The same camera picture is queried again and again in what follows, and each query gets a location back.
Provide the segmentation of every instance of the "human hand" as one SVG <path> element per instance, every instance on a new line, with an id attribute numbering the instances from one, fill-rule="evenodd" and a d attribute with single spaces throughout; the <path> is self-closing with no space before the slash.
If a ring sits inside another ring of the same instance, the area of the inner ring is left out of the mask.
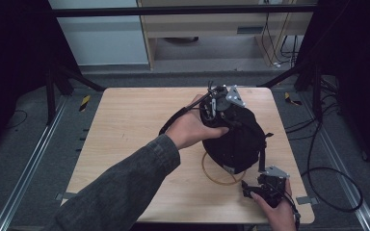
<path id="1" fill-rule="evenodd" d="M 286 179 L 286 192 L 291 193 L 290 180 Z M 260 195 L 254 193 L 252 195 L 254 202 L 256 202 L 265 213 L 272 230 L 278 231 L 295 231 L 296 225 L 294 221 L 294 214 L 290 203 L 283 198 L 276 208 L 272 208 Z"/>
<path id="2" fill-rule="evenodd" d="M 197 95 L 191 104 L 201 97 L 201 94 Z M 210 128 L 203 125 L 200 120 L 199 110 L 191 110 L 179 117 L 165 134 L 171 138 L 179 150 L 192 146 L 199 141 L 219 138 L 227 133 L 228 130 L 226 127 Z"/>

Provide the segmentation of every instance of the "wall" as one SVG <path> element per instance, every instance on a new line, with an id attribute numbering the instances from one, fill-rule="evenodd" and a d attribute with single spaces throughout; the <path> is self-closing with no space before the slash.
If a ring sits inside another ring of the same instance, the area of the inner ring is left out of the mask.
<path id="1" fill-rule="evenodd" d="M 135 0 L 49 0 L 53 9 L 137 7 Z M 148 64 L 138 16 L 58 18 L 80 66 Z"/>

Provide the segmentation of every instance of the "jacket sleeve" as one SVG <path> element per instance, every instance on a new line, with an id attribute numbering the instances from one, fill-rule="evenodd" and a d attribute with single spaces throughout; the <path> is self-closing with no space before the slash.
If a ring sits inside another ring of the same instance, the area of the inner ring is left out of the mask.
<path id="1" fill-rule="evenodd" d="M 44 230 L 129 230 L 179 164 L 172 140 L 161 135 L 66 202 Z"/>

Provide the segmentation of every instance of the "dark curtain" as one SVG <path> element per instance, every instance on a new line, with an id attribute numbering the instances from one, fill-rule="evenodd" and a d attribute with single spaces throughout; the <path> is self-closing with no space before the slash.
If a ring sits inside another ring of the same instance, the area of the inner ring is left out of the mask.
<path id="1" fill-rule="evenodd" d="M 17 98 L 45 85 L 50 63 L 80 73 L 57 19 L 27 14 L 41 10 L 48 1 L 0 0 L 0 134 Z"/>
<path id="2" fill-rule="evenodd" d="M 339 6 L 336 10 L 314 14 L 298 62 L 309 58 L 321 66 L 322 74 L 338 78 L 339 102 L 362 150 L 370 158 L 370 1 L 346 2 L 335 1 Z M 322 37 L 322 45 L 314 49 Z M 306 80 L 302 82 L 311 84 L 310 77 L 304 76 Z"/>

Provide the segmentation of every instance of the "human arm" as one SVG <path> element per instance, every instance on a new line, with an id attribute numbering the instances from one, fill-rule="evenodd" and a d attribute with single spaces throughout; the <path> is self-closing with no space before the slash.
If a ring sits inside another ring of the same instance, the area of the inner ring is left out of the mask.
<path id="1" fill-rule="evenodd" d="M 285 186 L 286 192 L 291 195 L 289 179 L 286 180 Z M 256 202 L 265 213 L 273 231 L 296 230 L 293 210 L 286 198 L 283 198 L 276 208 L 272 208 L 260 195 L 253 193 L 252 197 L 254 202 Z"/>
<path id="2" fill-rule="evenodd" d="M 219 137 L 226 131 L 226 128 L 207 128 L 201 123 L 198 111 L 188 112 L 166 134 L 110 167 L 71 198 L 45 229 L 128 230 L 165 177 L 179 166 L 178 150 Z"/>

